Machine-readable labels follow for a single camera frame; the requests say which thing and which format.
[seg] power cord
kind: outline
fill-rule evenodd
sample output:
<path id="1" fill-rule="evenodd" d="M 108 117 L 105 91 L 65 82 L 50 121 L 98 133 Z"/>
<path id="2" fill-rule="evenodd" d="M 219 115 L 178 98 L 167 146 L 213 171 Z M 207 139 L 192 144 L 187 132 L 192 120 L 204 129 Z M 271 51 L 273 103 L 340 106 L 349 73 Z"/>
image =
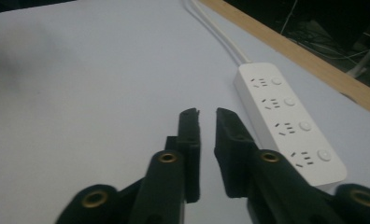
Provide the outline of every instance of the power cord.
<path id="1" fill-rule="evenodd" d="M 210 29 L 212 34 L 222 43 L 222 45 L 230 51 L 231 55 L 235 57 L 238 65 L 242 63 L 251 63 L 251 60 L 240 49 L 240 47 L 214 22 L 208 14 L 203 10 L 196 0 L 184 0 L 185 9 L 193 16 L 195 16 L 206 28 Z"/>

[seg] white table surface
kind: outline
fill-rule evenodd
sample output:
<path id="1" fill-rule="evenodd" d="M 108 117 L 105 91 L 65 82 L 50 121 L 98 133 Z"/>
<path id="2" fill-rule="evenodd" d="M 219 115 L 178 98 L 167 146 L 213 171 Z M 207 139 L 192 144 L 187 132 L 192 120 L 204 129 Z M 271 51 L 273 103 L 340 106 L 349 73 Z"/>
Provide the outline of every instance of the white table surface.
<path id="1" fill-rule="evenodd" d="M 253 36 L 208 13 L 254 62 L 274 63 L 348 167 L 370 188 L 370 112 Z M 85 0 L 0 14 L 0 223 L 54 223 L 94 184 L 123 189 L 200 110 L 201 200 L 185 223 L 250 223 L 224 194 L 217 107 L 251 129 L 237 64 L 180 0 Z"/>

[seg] power switch button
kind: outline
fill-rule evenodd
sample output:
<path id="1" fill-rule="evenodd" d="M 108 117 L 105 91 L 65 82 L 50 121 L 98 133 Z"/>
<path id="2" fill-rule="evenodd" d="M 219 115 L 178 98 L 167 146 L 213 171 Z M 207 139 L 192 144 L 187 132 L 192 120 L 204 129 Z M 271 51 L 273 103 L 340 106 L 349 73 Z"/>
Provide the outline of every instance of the power switch button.
<path id="1" fill-rule="evenodd" d="M 295 105 L 295 101 L 291 97 L 285 98 L 284 103 L 289 106 Z"/>
<path id="2" fill-rule="evenodd" d="M 311 124 L 307 121 L 302 121 L 299 123 L 299 127 L 304 131 L 310 131 L 311 130 Z"/>
<path id="3" fill-rule="evenodd" d="M 319 150 L 317 151 L 317 155 L 322 161 L 330 161 L 331 154 L 327 150 Z"/>
<path id="4" fill-rule="evenodd" d="M 275 85 L 280 85 L 282 83 L 281 78 L 273 77 L 272 78 L 272 83 L 275 84 Z"/>

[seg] power strip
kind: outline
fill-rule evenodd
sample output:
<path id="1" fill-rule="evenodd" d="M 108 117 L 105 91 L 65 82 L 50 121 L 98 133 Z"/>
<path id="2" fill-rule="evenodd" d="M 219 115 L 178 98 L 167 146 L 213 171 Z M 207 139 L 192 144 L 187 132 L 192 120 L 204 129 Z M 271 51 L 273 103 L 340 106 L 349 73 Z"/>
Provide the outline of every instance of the power strip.
<path id="1" fill-rule="evenodd" d="M 240 65 L 235 87 L 259 147 L 279 151 L 319 189 L 328 189 L 346 178 L 345 165 L 273 64 Z"/>

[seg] white power strip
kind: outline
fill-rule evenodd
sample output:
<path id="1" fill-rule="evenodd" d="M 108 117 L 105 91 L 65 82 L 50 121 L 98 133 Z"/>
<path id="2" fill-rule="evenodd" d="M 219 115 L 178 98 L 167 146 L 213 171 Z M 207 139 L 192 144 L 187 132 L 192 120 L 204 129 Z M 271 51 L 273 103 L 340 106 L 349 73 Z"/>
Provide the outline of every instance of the white power strip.
<path id="1" fill-rule="evenodd" d="M 240 65 L 235 87 L 260 147 L 279 151 L 319 189 L 346 178 L 345 165 L 273 64 Z"/>

